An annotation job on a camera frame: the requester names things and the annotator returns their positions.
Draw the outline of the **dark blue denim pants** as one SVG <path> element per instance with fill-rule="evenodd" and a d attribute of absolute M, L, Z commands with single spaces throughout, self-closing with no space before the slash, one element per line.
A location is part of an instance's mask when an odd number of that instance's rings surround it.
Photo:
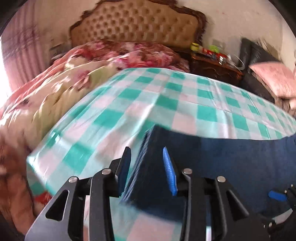
<path fill-rule="evenodd" d="M 142 140 L 122 201 L 173 220 L 183 217 L 184 200 L 173 197 L 167 182 L 163 149 L 182 170 L 197 177 L 224 176 L 255 213 L 275 217 L 289 209 L 269 197 L 295 184 L 295 136 L 279 140 L 202 138 L 153 126 Z"/>

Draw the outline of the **teal checkered bed sheet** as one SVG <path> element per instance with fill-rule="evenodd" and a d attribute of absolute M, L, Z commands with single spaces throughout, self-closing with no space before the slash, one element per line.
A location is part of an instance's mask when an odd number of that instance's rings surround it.
<path fill-rule="evenodd" d="M 28 170 L 55 194 L 71 176 L 87 178 L 119 158 L 137 157 L 153 125 L 208 138 L 273 140 L 295 119 L 246 90 L 164 68 L 125 69 L 87 94 L 28 156 Z"/>

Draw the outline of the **beige patterned blanket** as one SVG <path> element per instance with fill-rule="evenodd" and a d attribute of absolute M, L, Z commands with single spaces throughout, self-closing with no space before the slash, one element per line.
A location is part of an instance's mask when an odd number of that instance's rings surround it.
<path fill-rule="evenodd" d="M 283 99 L 279 97 L 274 97 L 274 104 L 290 114 L 293 118 L 296 117 L 296 99 Z"/>

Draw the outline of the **pink satin pillow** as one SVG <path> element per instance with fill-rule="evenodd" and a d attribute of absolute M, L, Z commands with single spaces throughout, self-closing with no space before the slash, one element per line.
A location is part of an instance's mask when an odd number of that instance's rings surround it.
<path fill-rule="evenodd" d="M 295 98 L 295 75 L 281 62 L 260 62 L 249 65 L 277 97 Z"/>

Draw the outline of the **pink floral quilt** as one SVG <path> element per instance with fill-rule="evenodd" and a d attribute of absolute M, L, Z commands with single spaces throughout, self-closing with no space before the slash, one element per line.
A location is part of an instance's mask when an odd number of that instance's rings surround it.
<path fill-rule="evenodd" d="M 1 216 L 17 233 L 25 235 L 43 208 L 29 188 L 27 156 L 78 101 L 133 67 L 189 71 L 185 57 L 158 43 L 91 41 L 17 89 L 1 108 Z"/>

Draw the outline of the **dark wooden nightstand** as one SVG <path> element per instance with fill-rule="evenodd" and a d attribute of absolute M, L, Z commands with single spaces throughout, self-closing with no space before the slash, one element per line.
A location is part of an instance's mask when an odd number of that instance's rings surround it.
<path fill-rule="evenodd" d="M 190 60 L 190 72 L 234 86 L 238 86 L 243 78 L 243 73 L 229 64 L 223 64 L 218 60 L 193 53 Z"/>

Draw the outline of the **pink curtain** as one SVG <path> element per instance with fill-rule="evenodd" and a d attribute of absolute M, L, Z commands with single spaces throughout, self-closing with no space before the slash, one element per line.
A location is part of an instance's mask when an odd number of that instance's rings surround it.
<path fill-rule="evenodd" d="M 27 1 L 11 18 L 1 36 L 4 69 L 11 91 L 47 68 L 37 13 L 37 1 Z"/>

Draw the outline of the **yellow green jar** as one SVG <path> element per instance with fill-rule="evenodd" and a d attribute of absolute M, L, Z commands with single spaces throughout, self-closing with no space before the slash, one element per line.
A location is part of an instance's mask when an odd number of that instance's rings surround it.
<path fill-rule="evenodd" d="M 193 52 L 199 52 L 200 51 L 200 45 L 198 43 L 192 43 L 190 49 Z"/>

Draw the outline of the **red tin can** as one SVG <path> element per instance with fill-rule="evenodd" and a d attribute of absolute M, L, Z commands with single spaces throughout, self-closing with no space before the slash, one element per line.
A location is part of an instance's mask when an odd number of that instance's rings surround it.
<path fill-rule="evenodd" d="M 211 58 L 216 58 L 217 53 L 215 51 L 207 49 L 207 55 L 210 56 Z"/>

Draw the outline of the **tufted tan leather headboard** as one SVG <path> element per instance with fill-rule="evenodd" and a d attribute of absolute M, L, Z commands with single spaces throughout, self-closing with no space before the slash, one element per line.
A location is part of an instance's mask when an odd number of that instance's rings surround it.
<path fill-rule="evenodd" d="M 69 28 L 72 46 L 109 39 L 154 42 L 188 52 L 202 43 L 206 16 L 176 1 L 100 1 Z"/>

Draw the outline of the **white wall socket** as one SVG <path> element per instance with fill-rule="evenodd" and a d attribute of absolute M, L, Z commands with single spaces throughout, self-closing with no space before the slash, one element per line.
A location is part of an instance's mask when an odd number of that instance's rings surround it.
<path fill-rule="evenodd" d="M 225 46 L 226 46 L 226 44 L 224 42 L 216 40 L 216 39 L 212 40 L 212 45 L 218 47 L 219 49 L 225 49 Z"/>

